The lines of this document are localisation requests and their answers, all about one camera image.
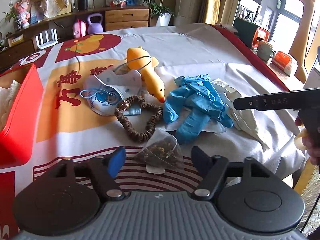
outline beaded bracelet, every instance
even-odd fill
[[[127,117],[124,116],[123,111],[128,111],[132,104],[139,104],[142,109],[148,109],[155,114],[150,118],[146,125],[146,131],[138,133],[133,127],[132,123]],[[128,136],[135,142],[145,142],[148,141],[156,130],[156,124],[162,119],[163,108],[162,106],[157,106],[155,104],[148,103],[143,97],[132,96],[125,100],[122,100],[116,110],[115,116],[118,121],[122,124],[126,130]]]

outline tea bag label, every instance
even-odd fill
[[[163,174],[165,173],[164,168],[161,167],[154,167],[154,166],[150,166],[150,165],[146,165],[146,170],[148,173],[153,173],[153,174]]]

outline gray ribbed plate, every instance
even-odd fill
[[[107,203],[100,215],[81,230],[64,236],[21,232],[15,240],[302,240],[293,230],[278,236],[258,236],[233,228],[209,202],[186,192],[132,192],[120,202]]]

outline red table edge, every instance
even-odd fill
[[[227,29],[220,28],[209,24],[220,32],[239,52],[246,57],[247,60],[273,84],[275,84],[281,91],[289,91],[282,80],[264,63],[254,52],[249,49],[235,34]]]

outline purple kettlebell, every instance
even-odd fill
[[[94,17],[94,16],[100,16],[101,17],[101,20],[100,22],[98,23],[92,23],[90,21],[90,18],[91,17]],[[95,34],[95,33],[103,33],[103,27],[101,25],[102,23],[102,19],[103,19],[103,16],[101,13],[94,13],[94,14],[91,14],[88,16],[88,24],[89,24],[89,27],[88,27],[88,34]]]

